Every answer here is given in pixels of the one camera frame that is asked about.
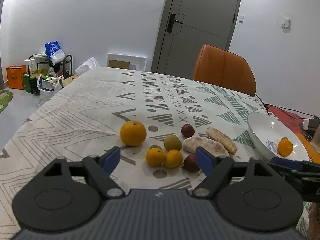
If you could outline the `person's right hand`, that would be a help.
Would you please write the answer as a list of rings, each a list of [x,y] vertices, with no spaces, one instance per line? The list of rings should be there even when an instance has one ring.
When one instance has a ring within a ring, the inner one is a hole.
[[[310,240],[320,239],[319,204],[317,203],[312,203],[310,206],[307,238]]]

